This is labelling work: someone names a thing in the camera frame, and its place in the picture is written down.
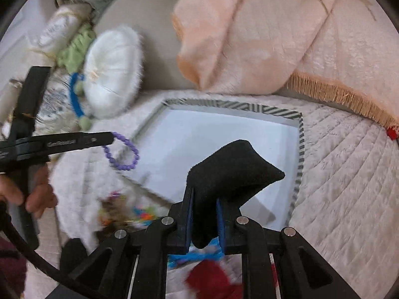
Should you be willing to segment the person's left hand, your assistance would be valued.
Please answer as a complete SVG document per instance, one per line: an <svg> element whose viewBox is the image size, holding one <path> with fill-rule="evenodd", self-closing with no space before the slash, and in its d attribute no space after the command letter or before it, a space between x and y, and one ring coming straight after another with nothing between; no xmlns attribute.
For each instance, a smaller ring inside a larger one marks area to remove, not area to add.
<svg viewBox="0 0 399 299"><path fill-rule="evenodd" d="M17 185L5 174L1 175L1 200L14 205L25 205L28 213L34 214L39 219L47 208L54 208L58 204L52 185L49 183L49 170L47 164L40 167L33 178L33 191L27 199Z"/></svg>

